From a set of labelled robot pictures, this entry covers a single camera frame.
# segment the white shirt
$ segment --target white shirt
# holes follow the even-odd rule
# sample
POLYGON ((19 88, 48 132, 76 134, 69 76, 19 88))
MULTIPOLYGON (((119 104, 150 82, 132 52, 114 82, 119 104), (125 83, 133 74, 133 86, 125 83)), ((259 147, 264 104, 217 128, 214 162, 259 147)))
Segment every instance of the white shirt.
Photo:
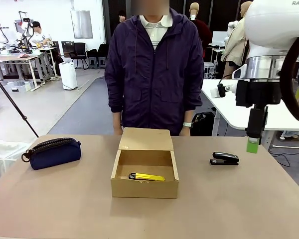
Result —
POLYGON ((42 43, 47 38, 52 40, 51 35, 46 33, 46 32, 42 31, 41 34, 38 33, 38 32, 35 32, 33 37, 30 39, 30 42, 31 42, 32 45, 33 45, 33 43, 35 45, 36 43, 42 43))
POLYGON ((157 45, 167 32, 168 28, 173 26, 173 18, 171 14, 163 16, 157 23, 148 22, 142 15, 140 15, 140 20, 146 32, 149 34, 154 50, 156 50, 157 45))

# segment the navy pencil case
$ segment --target navy pencil case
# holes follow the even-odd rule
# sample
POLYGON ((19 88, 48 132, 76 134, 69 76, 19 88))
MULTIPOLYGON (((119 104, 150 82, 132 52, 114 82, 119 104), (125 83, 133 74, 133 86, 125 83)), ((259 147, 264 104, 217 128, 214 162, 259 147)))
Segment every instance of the navy pencil case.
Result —
POLYGON ((28 149, 21 158, 34 170, 69 163, 81 158, 81 143, 73 138, 56 138, 28 149))

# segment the hand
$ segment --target hand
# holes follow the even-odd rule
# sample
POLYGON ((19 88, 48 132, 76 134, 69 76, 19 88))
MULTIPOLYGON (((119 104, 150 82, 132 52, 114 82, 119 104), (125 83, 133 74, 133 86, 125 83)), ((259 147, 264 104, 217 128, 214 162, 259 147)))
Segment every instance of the hand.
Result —
POLYGON ((114 127, 114 135, 121 136, 123 134, 123 129, 121 126, 114 127))
POLYGON ((181 130, 179 136, 190 136, 190 128, 184 126, 183 129, 181 130))

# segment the cardboard box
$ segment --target cardboard box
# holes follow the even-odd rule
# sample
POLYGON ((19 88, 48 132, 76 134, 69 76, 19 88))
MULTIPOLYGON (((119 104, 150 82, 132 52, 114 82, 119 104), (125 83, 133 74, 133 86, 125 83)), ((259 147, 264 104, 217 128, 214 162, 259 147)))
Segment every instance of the cardboard box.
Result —
POLYGON ((177 198, 178 172, 168 130, 124 128, 111 176, 112 196, 177 198), (129 179, 131 173, 165 177, 165 182, 129 179))

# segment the box lid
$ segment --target box lid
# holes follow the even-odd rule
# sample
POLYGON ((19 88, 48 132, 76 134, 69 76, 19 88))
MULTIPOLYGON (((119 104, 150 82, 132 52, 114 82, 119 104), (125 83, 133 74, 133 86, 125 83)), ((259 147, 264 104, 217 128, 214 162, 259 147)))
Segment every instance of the box lid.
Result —
POLYGON ((169 130, 149 128, 124 128, 119 150, 174 151, 169 130))

